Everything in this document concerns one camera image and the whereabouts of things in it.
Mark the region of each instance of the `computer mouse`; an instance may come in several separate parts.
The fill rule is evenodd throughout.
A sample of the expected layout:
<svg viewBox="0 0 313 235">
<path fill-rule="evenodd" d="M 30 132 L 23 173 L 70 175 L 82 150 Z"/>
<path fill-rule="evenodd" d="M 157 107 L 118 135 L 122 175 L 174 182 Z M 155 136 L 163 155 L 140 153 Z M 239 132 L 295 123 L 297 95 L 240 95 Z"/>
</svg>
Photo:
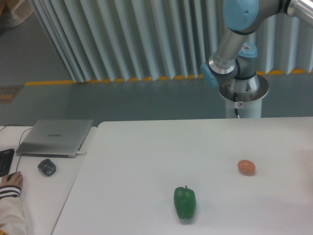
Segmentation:
<svg viewBox="0 0 313 235">
<path fill-rule="evenodd" d="M 46 176 L 52 175 L 57 170 L 57 167 L 55 166 L 55 164 L 53 164 L 53 162 L 49 158 L 41 161 L 41 163 L 39 163 L 38 165 L 38 168 Z"/>
<path fill-rule="evenodd" d="M 8 178 L 7 178 L 7 181 L 9 181 L 12 177 L 12 175 L 14 175 L 16 172 L 13 172 L 12 174 L 9 174 Z"/>
</svg>

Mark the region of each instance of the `keyboard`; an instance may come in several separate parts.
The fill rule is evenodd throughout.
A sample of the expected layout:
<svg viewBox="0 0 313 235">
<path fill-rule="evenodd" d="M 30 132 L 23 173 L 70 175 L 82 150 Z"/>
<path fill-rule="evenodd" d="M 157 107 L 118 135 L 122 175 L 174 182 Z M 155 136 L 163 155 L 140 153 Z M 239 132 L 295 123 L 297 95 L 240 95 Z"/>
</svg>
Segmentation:
<svg viewBox="0 0 313 235">
<path fill-rule="evenodd" d="M 0 177 L 10 172 L 14 152 L 13 148 L 0 151 Z"/>
</svg>

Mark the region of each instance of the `striped cuff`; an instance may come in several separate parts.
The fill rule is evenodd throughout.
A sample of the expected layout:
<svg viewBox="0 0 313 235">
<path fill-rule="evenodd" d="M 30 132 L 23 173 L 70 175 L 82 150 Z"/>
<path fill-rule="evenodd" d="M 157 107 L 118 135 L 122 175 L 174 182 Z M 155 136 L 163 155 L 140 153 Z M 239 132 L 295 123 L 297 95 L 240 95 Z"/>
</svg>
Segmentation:
<svg viewBox="0 0 313 235">
<path fill-rule="evenodd" d="M 18 197 L 21 189 L 17 186 L 7 185 L 0 187 L 0 199 L 4 197 Z"/>
</svg>

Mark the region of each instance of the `silver laptop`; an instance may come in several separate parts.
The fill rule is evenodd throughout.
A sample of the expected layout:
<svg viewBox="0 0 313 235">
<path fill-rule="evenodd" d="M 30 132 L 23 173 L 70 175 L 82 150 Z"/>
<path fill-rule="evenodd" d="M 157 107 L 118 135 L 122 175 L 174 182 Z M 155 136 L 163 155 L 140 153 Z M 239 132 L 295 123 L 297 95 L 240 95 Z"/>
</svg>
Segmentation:
<svg viewBox="0 0 313 235">
<path fill-rule="evenodd" d="M 75 158 L 91 125 L 92 120 L 38 120 L 16 154 Z"/>
</svg>

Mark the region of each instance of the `green bell pepper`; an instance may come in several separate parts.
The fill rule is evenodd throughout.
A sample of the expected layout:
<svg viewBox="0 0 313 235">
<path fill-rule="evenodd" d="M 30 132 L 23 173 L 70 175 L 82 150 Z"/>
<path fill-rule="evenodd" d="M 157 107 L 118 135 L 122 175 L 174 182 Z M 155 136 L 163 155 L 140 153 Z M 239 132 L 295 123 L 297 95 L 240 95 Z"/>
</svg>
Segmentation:
<svg viewBox="0 0 313 235">
<path fill-rule="evenodd" d="M 195 192 L 189 188 L 179 187 L 174 191 L 174 205 L 181 219 L 191 219 L 196 210 Z"/>
</svg>

